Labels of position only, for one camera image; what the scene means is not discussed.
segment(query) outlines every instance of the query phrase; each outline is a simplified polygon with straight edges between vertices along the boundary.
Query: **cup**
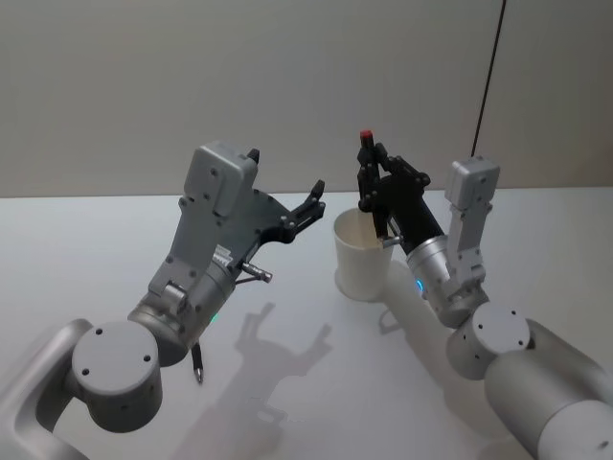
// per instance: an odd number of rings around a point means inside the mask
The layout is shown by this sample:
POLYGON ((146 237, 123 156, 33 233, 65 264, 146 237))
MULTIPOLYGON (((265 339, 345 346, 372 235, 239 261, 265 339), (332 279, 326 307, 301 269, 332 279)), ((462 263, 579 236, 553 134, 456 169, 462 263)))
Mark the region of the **cup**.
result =
POLYGON ((384 248, 376 237, 373 215, 357 208, 340 214, 334 221, 334 241, 338 288, 353 300, 375 300, 385 286, 394 248, 384 248))

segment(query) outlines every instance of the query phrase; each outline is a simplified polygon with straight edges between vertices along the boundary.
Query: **white table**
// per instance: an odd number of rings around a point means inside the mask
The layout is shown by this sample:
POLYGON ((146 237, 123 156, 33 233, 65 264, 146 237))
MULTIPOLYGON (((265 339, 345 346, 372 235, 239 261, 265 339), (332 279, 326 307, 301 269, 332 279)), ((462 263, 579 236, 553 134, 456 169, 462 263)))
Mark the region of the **white table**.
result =
MULTIPOLYGON (((303 198, 279 196, 287 206, 303 198)), ((167 253, 176 201, 0 200, 0 372, 50 325, 125 318, 167 253)), ((74 401, 57 435, 92 460, 528 458, 487 407, 482 384, 451 371, 448 332, 401 262, 393 262, 384 303, 337 291, 331 224, 356 194, 325 201, 323 220, 256 256, 273 283, 238 287, 204 334, 202 387, 186 359, 164 371, 162 408, 143 429, 104 432, 74 401)), ((426 201, 447 228, 443 194, 426 201)), ((508 190, 496 194, 483 241, 490 298, 609 369, 611 229, 613 189, 508 190)))

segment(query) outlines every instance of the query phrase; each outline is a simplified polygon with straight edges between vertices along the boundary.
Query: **gray wall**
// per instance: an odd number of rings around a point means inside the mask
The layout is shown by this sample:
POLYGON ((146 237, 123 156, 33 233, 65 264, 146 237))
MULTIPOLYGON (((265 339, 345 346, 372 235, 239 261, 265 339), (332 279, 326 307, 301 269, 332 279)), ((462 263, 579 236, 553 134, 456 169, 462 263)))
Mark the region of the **gray wall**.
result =
MULTIPOLYGON (((510 0, 479 152, 503 186, 613 185, 609 0, 510 0)), ((500 3, 3 0, 0 196, 177 194, 193 149, 260 186, 355 189, 375 130, 442 186, 468 155, 500 3)))

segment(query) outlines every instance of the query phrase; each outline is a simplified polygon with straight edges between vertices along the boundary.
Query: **white tabletop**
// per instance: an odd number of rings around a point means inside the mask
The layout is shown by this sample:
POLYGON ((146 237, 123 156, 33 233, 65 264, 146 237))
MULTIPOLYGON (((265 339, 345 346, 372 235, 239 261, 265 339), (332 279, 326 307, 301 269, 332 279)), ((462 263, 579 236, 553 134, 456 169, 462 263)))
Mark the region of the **white tabletop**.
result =
MULTIPOLYGON (((303 195, 279 195, 294 206, 303 195)), ((443 228, 441 192, 426 194, 443 228)), ((56 434, 92 460, 521 460, 480 382, 454 375, 448 331, 395 254, 384 302, 335 287, 331 224, 356 194, 328 194, 325 218, 254 262, 273 283, 239 286, 191 361, 163 372, 157 417, 130 434, 97 428, 73 401, 56 434)), ((613 369, 613 189, 507 190, 483 241, 486 290, 613 369)), ((166 255, 177 197, 0 200, 0 373, 51 325, 123 319, 166 255)))

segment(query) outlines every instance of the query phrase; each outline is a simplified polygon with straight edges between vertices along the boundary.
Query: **white paper cup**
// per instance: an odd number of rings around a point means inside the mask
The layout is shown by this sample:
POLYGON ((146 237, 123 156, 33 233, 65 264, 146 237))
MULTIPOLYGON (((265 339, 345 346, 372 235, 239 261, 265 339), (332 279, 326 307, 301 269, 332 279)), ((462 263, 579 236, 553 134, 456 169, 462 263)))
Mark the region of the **white paper cup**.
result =
POLYGON ((383 248, 377 239, 373 215, 357 208, 345 211, 334 221, 334 240, 338 288, 353 300, 375 300, 385 286, 394 248, 383 248))

